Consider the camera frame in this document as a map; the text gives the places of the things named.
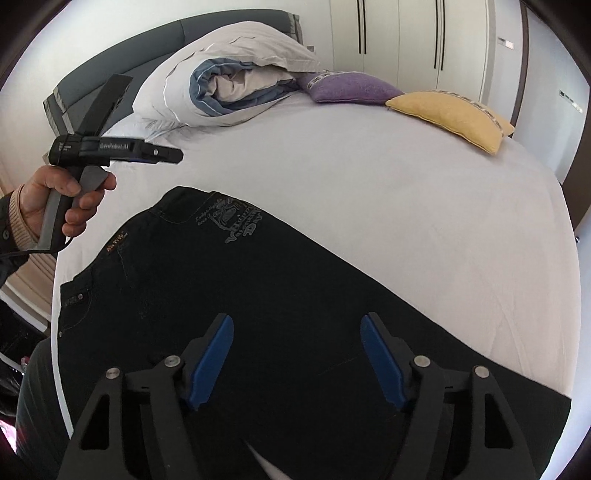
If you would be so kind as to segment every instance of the gray upholstered headboard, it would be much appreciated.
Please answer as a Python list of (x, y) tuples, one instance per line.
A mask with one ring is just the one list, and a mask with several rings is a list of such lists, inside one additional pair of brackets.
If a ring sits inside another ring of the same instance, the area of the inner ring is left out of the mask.
[(74, 133), (100, 89), (114, 73), (133, 77), (121, 104), (103, 131), (132, 113), (144, 80), (174, 52), (224, 25), (257, 21), (303, 43), (298, 15), (281, 10), (230, 10), (184, 18), (140, 33), (84, 62), (69, 73), (44, 102), (55, 135)]

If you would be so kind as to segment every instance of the bed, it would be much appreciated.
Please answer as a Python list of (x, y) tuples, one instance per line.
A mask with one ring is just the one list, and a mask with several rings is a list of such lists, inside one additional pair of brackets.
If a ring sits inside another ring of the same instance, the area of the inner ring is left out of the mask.
[(68, 431), (58, 364), (59, 287), (93, 261), (122, 223), (177, 185), (257, 205), (478, 353), (568, 397), (579, 345), (579, 265), (553, 173), (510, 138), (491, 157), (385, 107), (319, 105), (303, 92), (234, 127), (183, 127), (155, 136), (131, 103), (175, 50), (215, 25), (242, 20), (267, 23), (301, 42), (298, 17), (287, 12), (202, 17), (206, 21), (180, 20), (106, 50), (62, 80), (45, 102), (56, 135), (73, 131), (108, 76), (128, 74), (134, 81), (105, 133), (149, 137), (184, 152), (177, 166), (113, 163), (118, 188), (59, 254), (52, 354)]

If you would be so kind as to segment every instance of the black cable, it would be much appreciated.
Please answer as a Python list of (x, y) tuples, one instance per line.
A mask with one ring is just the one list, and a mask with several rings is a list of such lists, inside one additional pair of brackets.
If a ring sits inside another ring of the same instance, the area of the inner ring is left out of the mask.
[(10, 252), (7, 254), (1, 254), (0, 255), (0, 260), (4, 259), (4, 258), (12, 258), (12, 257), (20, 257), (22, 255), (31, 255), (31, 254), (56, 254), (58, 252), (61, 252), (62, 250), (65, 249), (65, 247), (67, 247), (68, 245), (70, 245), (72, 243), (72, 240), (74, 240), (74, 238), (70, 238), (65, 244), (63, 244), (60, 248), (54, 248), (53, 250), (22, 250), (22, 251), (18, 251), (18, 252)]

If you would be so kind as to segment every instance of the folded duvet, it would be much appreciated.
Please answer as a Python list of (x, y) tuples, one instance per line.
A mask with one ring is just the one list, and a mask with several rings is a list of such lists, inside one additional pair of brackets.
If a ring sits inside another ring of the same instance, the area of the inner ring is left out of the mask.
[(278, 30), (227, 25), (160, 64), (140, 88), (134, 113), (192, 127), (235, 125), (297, 90), (298, 73), (318, 71), (316, 56)]

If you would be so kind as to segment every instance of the printed graphic on jeans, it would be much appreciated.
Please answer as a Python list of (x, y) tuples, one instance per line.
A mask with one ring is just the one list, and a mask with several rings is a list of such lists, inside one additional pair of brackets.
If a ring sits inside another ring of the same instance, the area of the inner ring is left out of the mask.
[(262, 210), (250, 203), (232, 197), (223, 197), (215, 200), (195, 221), (201, 226), (211, 220), (220, 229), (229, 232), (225, 241), (228, 244), (241, 236), (252, 235), (257, 223), (262, 219), (261, 212)]

